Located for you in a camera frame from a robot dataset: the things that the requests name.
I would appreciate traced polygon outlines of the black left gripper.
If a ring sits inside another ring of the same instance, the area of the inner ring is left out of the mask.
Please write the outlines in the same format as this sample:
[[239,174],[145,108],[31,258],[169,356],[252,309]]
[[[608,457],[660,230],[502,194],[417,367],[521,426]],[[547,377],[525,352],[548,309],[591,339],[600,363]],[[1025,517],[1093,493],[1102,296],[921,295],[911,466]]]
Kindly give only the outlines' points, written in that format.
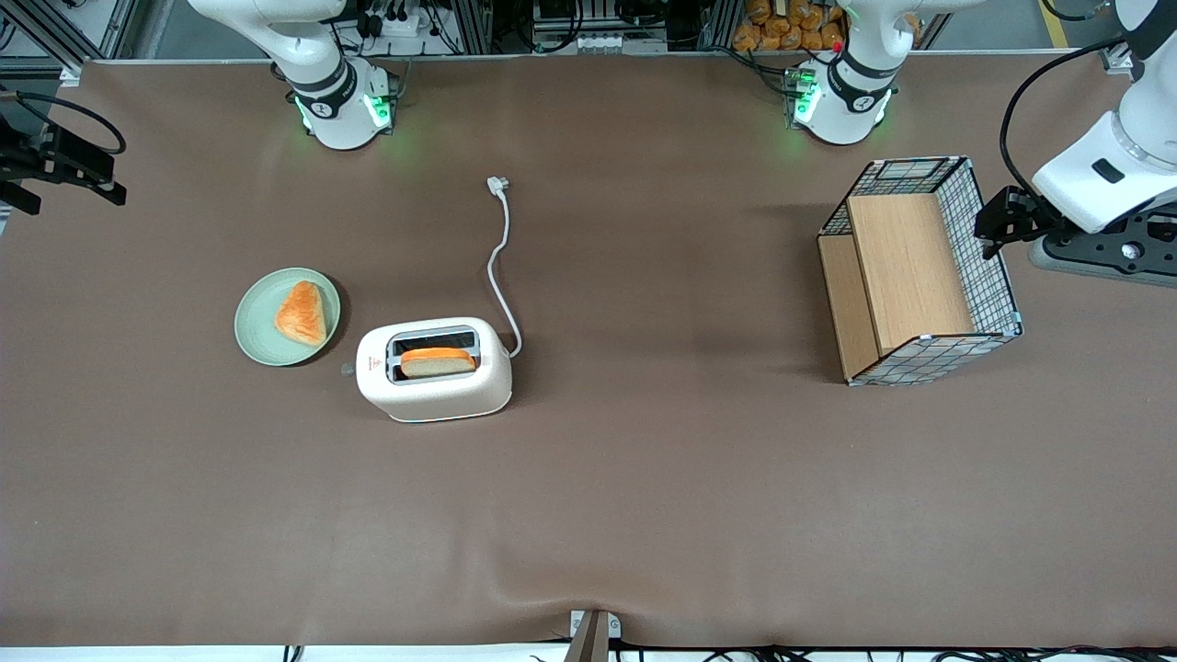
[[982,240],[982,258],[1000,254],[1005,244],[1029,243],[1060,230],[1060,216],[1033,191],[1006,186],[1003,206],[985,206],[975,217],[975,238]]

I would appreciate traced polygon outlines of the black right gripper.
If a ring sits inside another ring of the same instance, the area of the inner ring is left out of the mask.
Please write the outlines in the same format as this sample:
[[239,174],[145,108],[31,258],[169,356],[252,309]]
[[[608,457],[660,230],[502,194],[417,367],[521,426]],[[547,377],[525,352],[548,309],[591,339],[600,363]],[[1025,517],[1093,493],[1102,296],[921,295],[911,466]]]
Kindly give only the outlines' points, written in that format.
[[127,199],[127,188],[114,181],[114,155],[64,127],[47,127],[33,135],[4,124],[1,180],[24,179],[81,185],[115,206],[124,206]]

